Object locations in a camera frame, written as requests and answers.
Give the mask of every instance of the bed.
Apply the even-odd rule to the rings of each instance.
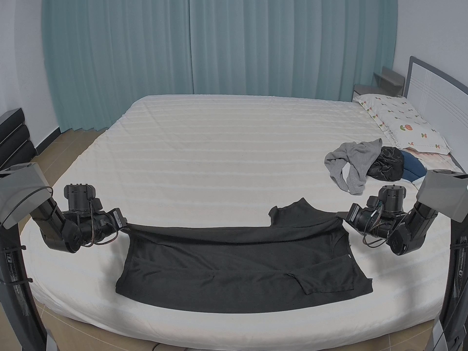
[[[418,97],[416,90],[409,85],[405,94]],[[444,127],[438,129],[458,153],[460,146],[450,142]],[[390,145],[357,103],[148,96],[98,137],[54,188],[61,194],[69,183],[93,184],[105,210],[120,207],[130,222],[142,225],[268,226],[270,208],[301,197],[331,212],[347,211],[353,202],[364,205],[386,183],[368,178],[362,196],[352,196],[332,182],[323,159],[344,141],[378,137]],[[409,210],[417,189],[395,184],[407,187],[404,208]],[[66,199],[56,196],[56,201],[67,209]],[[178,311],[116,294],[129,247],[122,233],[109,245],[65,254],[48,249],[29,221],[21,240],[28,247],[24,260],[34,296],[64,316],[196,349],[310,351],[433,319],[445,290],[449,226],[449,219],[439,215],[421,249],[395,256],[385,246],[367,248],[345,225],[357,263],[373,279],[373,293],[319,307],[248,314]]]

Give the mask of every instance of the floor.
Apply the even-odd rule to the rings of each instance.
[[[32,161],[39,164],[50,185],[67,170],[72,162],[102,133],[69,130],[60,135]],[[20,224],[24,227],[27,219]],[[133,339],[104,331],[54,313],[37,302],[45,326],[52,332],[61,351],[152,351],[154,342]],[[432,321],[365,342],[332,349],[333,351],[421,351],[430,335]],[[2,351],[20,351],[21,347],[0,305],[0,345]],[[155,351],[184,351],[182,347],[160,344]]]

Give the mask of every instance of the black cloth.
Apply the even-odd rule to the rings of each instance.
[[[367,175],[380,181],[399,181],[403,176],[404,157],[396,147],[383,146]]]
[[[116,292],[157,307],[259,313],[372,292],[335,214],[304,198],[270,211],[267,227],[131,225]]]

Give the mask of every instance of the gray nightstand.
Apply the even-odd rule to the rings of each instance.
[[[377,86],[354,85],[352,98],[364,94],[380,94],[391,97],[403,95],[405,77],[401,74],[388,67],[382,67],[382,73],[374,73],[374,79],[377,81]]]

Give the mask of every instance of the curtain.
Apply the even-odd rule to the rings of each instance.
[[[392,67],[397,0],[190,0],[196,94],[350,101]]]
[[[62,131],[111,126],[146,95],[350,101],[392,67],[396,0],[43,0]]]
[[[146,95],[193,93],[189,0],[43,0],[42,23],[62,131],[109,127]]]

